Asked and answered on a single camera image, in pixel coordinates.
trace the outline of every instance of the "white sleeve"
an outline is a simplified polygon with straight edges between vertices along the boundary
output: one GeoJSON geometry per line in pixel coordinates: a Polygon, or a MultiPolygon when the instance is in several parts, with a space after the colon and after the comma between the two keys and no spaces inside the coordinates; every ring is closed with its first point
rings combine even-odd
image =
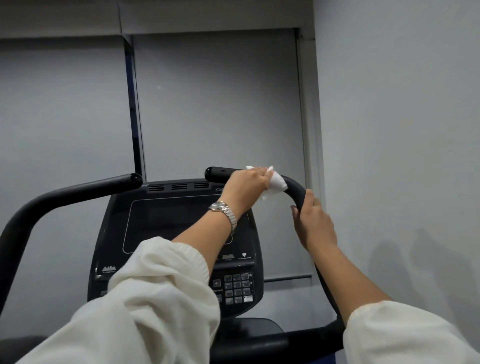
{"type": "Polygon", "coordinates": [[[108,293],[18,363],[208,364],[220,308],[194,248],[142,242],[110,280],[108,293]]]}
{"type": "Polygon", "coordinates": [[[355,310],[343,345],[348,364],[480,363],[480,354],[452,324],[392,301],[355,310]]]}

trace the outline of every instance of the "watch face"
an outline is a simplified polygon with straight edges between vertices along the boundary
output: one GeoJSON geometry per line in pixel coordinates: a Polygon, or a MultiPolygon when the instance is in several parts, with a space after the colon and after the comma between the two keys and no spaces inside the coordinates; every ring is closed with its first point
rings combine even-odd
{"type": "Polygon", "coordinates": [[[223,209],[224,207],[225,207],[225,202],[217,201],[217,202],[213,202],[210,205],[210,210],[217,211],[217,210],[223,209]]]}

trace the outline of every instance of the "handlebar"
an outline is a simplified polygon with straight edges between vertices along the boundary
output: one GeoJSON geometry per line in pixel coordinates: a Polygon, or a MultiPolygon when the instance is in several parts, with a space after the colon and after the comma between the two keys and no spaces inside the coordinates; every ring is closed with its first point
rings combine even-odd
{"type": "MultiPolygon", "coordinates": [[[[209,182],[214,182],[214,183],[227,183],[232,173],[235,172],[236,170],[237,169],[234,169],[234,168],[208,167],[205,170],[205,179],[209,182]]],[[[305,194],[306,194],[305,188],[303,188],[303,186],[300,183],[298,183],[296,180],[291,179],[290,177],[287,177],[287,176],[282,176],[282,177],[287,183],[287,187],[288,187],[285,190],[285,193],[292,198],[293,202],[295,202],[295,205],[297,206],[297,209],[301,211],[301,208],[303,207],[303,200],[305,199],[305,194]]],[[[331,304],[332,308],[335,310],[336,314],[340,317],[340,311],[332,296],[332,293],[330,292],[318,268],[315,267],[315,269],[317,271],[318,279],[320,280],[320,284],[322,285],[322,288],[325,292],[325,295],[327,296],[329,303],[331,304]]]]}
{"type": "Polygon", "coordinates": [[[125,174],[48,192],[18,210],[0,236],[0,315],[33,226],[45,214],[61,206],[134,190],[142,184],[139,174],[125,174]]]}

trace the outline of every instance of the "watch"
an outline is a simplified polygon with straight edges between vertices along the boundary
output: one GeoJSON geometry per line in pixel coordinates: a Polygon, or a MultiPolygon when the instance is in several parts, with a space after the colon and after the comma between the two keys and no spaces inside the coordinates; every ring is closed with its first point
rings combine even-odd
{"type": "Polygon", "coordinates": [[[232,210],[230,210],[230,207],[228,207],[228,205],[225,202],[223,201],[213,202],[208,209],[210,211],[223,212],[230,220],[230,224],[232,226],[232,232],[235,230],[235,228],[237,227],[237,218],[235,217],[232,210]]]}

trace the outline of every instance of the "white tissue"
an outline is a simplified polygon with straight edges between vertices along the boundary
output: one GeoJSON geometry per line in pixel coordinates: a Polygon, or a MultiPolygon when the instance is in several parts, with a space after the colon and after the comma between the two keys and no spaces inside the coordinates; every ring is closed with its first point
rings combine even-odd
{"type": "Polygon", "coordinates": [[[260,195],[260,199],[265,200],[268,196],[277,194],[279,192],[284,192],[288,188],[287,183],[283,179],[282,176],[278,174],[278,172],[273,172],[272,179],[270,180],[270,185],[268,186],[268,190],[264,191],[260,195]]]}

